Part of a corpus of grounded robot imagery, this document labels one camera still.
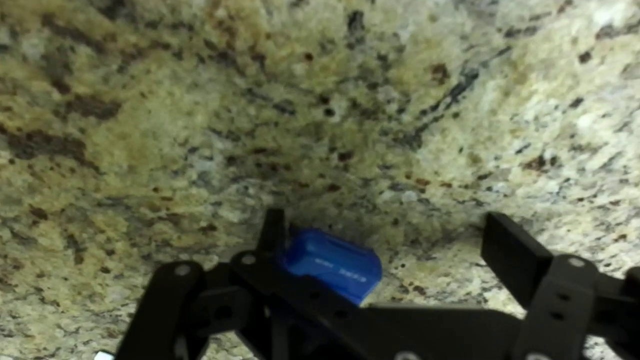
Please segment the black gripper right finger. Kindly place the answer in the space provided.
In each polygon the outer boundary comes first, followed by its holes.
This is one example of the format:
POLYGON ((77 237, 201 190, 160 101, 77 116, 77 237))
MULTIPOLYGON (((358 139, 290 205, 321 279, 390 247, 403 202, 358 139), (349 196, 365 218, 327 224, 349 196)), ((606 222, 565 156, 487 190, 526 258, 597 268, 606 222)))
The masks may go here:
POLYGON ((480 255, 522 308, 554 260, 548 247, 503 212, 487 213, 480 255))

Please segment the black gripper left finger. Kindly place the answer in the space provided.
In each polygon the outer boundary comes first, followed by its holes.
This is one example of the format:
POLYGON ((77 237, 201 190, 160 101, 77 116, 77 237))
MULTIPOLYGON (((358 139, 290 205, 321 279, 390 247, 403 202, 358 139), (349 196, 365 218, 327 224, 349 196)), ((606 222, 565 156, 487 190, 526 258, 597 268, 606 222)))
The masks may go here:
POLYGON ((268 207, 258 237, 256 252, 262 258, 280 258, 286 244, 286 212, 282 207, 268 207))

